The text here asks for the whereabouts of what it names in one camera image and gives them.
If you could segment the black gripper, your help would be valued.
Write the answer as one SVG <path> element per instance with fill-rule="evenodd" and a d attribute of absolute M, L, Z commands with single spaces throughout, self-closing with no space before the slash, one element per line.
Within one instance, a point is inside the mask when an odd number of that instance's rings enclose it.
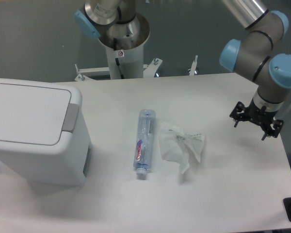
<path fill-rule="evenodd" d="M 246 122 L 249 119 L 252 123 L 260 125 L 264 131 L 261 140 L 264 141 L 267 137 L 277 138 L 284 125 L 283 120 L 274 119 L 275 115 L 276 111 L 270 110 L 266 105 L 258 107 L 250 103 L 247 108 L 239 101 L 229 116 L 235 122 L 234 127 L 237 127 L 239 122 Z"/>

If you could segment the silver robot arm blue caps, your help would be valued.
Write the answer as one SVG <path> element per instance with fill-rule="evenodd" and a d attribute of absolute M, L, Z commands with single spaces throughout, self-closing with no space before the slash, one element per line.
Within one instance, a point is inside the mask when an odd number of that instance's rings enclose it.
<path fill-rule="evenodd" d="M 235 124 L 251 122 L 259 126 L 263 138 L 276 138 L 284 121 L 275 116 L 291 92 L 291 54 L 271 57 L 270 52 L 285 36 L 289 20 L 280 11 L 269 11 L 259 0 L 223 3 L 248 36 L 244 41 L 232 39 L 225 45 L 220 65 L 258 86 L 250 104 L 238 102 L 229 116 Z"/>

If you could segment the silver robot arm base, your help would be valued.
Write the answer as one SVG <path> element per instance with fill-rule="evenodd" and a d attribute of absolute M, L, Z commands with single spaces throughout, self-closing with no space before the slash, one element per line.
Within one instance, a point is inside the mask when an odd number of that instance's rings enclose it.
<path fill-rule="evenodd" d="M 83 33 L 106 51 L 108 67 L 115 63 L 144 64 L 144 45 L 150 36 L 147 19 L 136 12 L 133 0 L 87 0 L 74 13 Z"/>

